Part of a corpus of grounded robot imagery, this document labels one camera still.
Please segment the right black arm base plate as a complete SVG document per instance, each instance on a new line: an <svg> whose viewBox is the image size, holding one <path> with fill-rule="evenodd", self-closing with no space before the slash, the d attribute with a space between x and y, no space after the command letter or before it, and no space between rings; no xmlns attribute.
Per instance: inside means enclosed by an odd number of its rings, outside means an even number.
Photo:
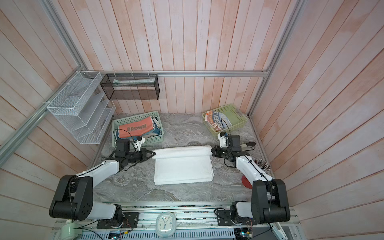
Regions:
<svg viewBox="0 0 384 240"><path fill-rule="evenodd" d="M257 225L254 219L239 217L234 210L225 210L224 208L216 208L214 214L217 217L219 226L250 226Z"/></svg>

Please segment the plain white towel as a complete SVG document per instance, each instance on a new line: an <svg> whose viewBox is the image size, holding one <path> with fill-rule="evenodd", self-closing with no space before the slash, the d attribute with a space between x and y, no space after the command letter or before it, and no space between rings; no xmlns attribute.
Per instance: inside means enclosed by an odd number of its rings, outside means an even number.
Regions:
<svg viewBox="0 0 384 240"><path fill-rule="evenodd" d="M214 178L210 146L155 150L156 185L211 182Z"/></svg>

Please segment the brown towel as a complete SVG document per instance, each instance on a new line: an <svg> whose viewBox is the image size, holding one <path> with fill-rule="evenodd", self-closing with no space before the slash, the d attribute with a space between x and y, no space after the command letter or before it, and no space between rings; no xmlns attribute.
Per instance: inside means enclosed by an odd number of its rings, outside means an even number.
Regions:
<svg viewBox="0 0 384 240"><path fill-rule="evenodd" d="M117 131L120 139L138 137L145 135L155 129L152 117L147 117L141 121L124 124L119 126Z"/></svg>

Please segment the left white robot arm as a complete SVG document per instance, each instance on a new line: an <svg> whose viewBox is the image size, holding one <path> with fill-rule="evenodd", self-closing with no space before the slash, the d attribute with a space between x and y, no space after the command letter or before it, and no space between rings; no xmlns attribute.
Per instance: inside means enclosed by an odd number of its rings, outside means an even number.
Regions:
<svg viewBox="0 0 384 240"><path fill-rule="evenodd" d="M120 226L124 221L122 207L95 201L94 188L107 178L154 157L155 152L142 147L144 141L144 138L117 141L116 149L99 165L76 175L63 176L49 208L50 217L71 221L106 220Z"/></svg>

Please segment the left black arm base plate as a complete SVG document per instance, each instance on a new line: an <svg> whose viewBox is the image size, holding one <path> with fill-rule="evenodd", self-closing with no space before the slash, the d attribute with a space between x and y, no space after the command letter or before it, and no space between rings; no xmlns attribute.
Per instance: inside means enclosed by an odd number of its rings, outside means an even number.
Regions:
<svg viewBox="0 0 384 240"><path fill-rule="evenodd" d="M139 212L123 213L124 218L121 222L115 220L100 220L97 224L97 229L135 229L138 225L139 214Z"/></svg>

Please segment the light green plastic basket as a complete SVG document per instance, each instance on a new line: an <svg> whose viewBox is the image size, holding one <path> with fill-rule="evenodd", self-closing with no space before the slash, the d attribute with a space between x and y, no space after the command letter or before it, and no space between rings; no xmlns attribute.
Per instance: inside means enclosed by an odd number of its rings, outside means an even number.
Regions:
<svg viewBox="0 0 384 240"><path fill-rule="evenodd" d="M228 129L215 133L204 120L204 114L206 112L202 113L203 123L208 128L209 132L214 138L216 138L221 132L229 133L238 130L244 127L248 121L247 116L240 112L234 104L228 104L209 111L217 111L225 114L232 123L232 126Z"/></svg>

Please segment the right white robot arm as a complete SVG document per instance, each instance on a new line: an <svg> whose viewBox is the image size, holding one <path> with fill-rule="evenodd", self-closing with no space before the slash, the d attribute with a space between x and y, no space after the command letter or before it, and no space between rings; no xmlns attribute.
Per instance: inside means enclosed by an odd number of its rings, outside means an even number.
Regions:
<svg viewBox="0 0 384 240"><path fill-rule="evenodd" d="M232 168L243 173L252 185L250 201L234 202L232 220L239 224L253 220L256 224L288 222L291 219L287 189L283 180L265 173L252 159L249 151L256 143L241 144L239 135L218 134L220 144L211 149L213 157L230 161Z"/></svg>

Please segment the red white blue towel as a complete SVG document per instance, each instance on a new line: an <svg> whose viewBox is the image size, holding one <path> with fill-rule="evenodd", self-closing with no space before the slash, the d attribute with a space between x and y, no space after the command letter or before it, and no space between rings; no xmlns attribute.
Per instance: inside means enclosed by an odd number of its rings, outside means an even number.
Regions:
<svg viewBox="0 0 384 240"><path fill-rule="evenodd" d="M204 120L215 133L232 126L229 118L225 114L217 111L207 111L204 114Z"/></svg>

